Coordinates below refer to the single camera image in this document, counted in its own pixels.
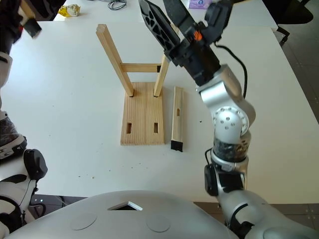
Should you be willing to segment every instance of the yellow package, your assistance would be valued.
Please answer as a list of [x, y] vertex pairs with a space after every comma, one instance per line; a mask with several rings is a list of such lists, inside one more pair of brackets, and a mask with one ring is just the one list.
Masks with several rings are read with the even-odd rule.
[[72, 4], [68, 6], [62, 6], [59, 9], [58, 14], [65, 17], [78, 16], [80, 13], [80, 7], [77, 4]]

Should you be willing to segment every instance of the wooden stool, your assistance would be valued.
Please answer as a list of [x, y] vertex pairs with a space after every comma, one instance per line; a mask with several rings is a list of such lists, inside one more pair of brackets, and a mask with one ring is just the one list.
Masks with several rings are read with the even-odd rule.
[[[164, 55], [160, 64], [122, 63], [107, 26], [99, 24], [96, 34], [126, 92], [121, 145], [164, 144], [162, 86], [169, 61]], [[127, 72], [159, 74], [154, 83], [132, 83]]]

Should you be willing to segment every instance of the mortise slot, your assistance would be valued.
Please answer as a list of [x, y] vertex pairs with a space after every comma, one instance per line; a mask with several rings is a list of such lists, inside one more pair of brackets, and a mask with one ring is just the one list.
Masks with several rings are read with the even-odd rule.
[[154, 133], [159, 132], [159, 123], [154, 123]]
[[131, 133], [132, 132], [132, 123], [128, 123], [126, 126], [126, 133]]

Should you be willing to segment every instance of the purple box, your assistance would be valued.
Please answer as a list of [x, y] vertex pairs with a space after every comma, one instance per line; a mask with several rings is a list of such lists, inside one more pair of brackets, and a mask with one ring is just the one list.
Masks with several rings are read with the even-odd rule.
[[188, 8], [208, 9], [212, 0], [189, 0]]

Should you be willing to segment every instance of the wooden base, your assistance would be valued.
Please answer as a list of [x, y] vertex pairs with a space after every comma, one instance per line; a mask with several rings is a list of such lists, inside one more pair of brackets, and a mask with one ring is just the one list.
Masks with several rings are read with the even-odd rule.
[[134, 82], [134, 96], [125, 94], [121, 145], [164, 144], [162, 92], [154, 82]]

